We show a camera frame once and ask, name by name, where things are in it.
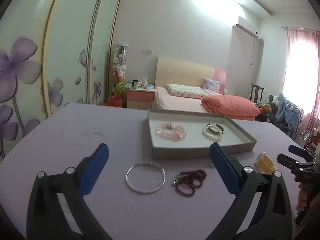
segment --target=air conditioner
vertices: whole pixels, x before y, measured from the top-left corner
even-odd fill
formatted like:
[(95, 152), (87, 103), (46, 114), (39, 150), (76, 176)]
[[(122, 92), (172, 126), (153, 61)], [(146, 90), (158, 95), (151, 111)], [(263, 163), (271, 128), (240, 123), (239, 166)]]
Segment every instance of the air conditioner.
[(259, 28), (252, 24), (251, 22), (248, 22), (247, 20), (243, 19), (239, 16), (238, 23), (234, 25), (238, 27), (239, 29), (243, 30), (244, 32), (250, 34), (254, 38), (259, 38)]

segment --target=silver screw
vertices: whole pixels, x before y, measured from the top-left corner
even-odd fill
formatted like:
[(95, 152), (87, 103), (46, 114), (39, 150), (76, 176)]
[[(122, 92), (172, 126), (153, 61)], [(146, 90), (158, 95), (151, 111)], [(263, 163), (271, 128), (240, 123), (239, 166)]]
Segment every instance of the silver screw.
[(280, 178), (281, 177), (281, 172), (280, 171), (275, 171), (275, 176)]
[(246, 173), (252, 173), (252, 172), (253, 172), (253, 169), (252, 169), (251, 167), (249, 167), (249, 166), (246, 166), (246, 167), (244, 167), (244, 171), (245, 171)]
[(44, 172), (43, 171), (39, 172), (37, 176), (38, 176), (39, 179), (43, 178), (44, 177)]
[(75, 172), (75, 170), (76, 170), (76, 169), (75, 169), (74, 167), (69, 167), (69, 168), (66, 169), (66, 173), (72, 174), (72, 173)]

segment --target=pillowcase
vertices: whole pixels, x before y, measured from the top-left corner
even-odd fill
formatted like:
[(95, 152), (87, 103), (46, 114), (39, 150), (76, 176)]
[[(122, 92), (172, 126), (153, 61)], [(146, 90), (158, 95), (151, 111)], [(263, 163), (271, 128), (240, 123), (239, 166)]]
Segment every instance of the pillowcase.
[(220, 91), (221, 81), (213, 81), (209, 78), (203, 78), (202, 89), (209, 96), (218, 95)]
[(167, 84), (170, 95), (185, 98), (204, 98), (208, 94), (201, 87), (190, 87), (177, 84)]

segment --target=pink bedsheet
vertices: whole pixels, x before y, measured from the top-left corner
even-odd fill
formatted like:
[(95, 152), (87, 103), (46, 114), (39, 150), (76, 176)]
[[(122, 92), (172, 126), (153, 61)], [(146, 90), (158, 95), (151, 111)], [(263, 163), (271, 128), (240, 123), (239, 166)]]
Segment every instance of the pink bedsheet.
[(200, 99), (171, 96), (162, 87), (156, 88), (155, 100), (158, 109), (207, 113)]

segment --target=sliding wardrobe door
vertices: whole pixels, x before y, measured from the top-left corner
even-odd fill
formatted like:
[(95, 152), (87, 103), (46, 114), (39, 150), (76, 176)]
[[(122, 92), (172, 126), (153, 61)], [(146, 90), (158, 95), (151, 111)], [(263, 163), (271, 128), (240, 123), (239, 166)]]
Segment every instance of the sliding wardrobe door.
[(106, 101), (108, 89), (108, 59), (111, 37), (119, 0), (101, 0), (92, 40), (89, 94), (91, 103)]
[(97, 0), (56, 0), (44, 46), (47, 114), (68, 103), (86, 103), (88, 37)]
[(41, 55), (53, 0), (12, 0), (0, 19), (0, 162), (44, 121)]

